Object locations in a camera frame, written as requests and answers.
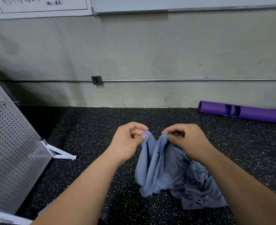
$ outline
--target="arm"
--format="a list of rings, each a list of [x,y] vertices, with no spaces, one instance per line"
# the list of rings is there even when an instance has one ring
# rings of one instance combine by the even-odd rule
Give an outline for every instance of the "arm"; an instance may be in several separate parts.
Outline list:
[[[145,125],[120,126],[107,150],[32,223],[32,225],[97,224],[113,176],[144,141]]]
[[[240,224],[276,224],[276,194],[214,148],[196,124],[176,124],[165,132],[207,168]]]

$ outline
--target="gray wall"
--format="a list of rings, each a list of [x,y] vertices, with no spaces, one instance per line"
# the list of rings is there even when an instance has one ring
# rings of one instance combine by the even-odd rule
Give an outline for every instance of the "gray wall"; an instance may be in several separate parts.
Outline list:
[[[0,20],[0,77],[276,78],[276,9]],[[9,83],[22,105],[276,108],[276,82]]]

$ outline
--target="electrical outlet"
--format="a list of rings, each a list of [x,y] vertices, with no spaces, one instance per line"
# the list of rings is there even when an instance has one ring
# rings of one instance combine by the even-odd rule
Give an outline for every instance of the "electrical outlet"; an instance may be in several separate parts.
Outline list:
[[[102,80],[101,76],[92,76],[91,79],[92,79],[92,82],[94,85],[102,85],[103,84],[103,80]]]

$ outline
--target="purple cylinder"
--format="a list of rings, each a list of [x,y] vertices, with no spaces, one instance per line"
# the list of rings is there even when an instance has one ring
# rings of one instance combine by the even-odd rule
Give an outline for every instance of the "purple cylinder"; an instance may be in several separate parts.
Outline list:
[[[276,109],[200,101],[198,111],[200,113],[276,123]]]

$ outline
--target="crumpled blue garment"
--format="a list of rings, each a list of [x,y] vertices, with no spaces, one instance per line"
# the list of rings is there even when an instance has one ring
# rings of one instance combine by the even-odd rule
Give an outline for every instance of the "crumpled blue garment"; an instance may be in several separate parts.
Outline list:
[[[135,171],[142,197],[169,189],[187,210],[227,206],[207,169],[167,141],[167,133],[158,141],[149,131],[143,134],[147,137]]]

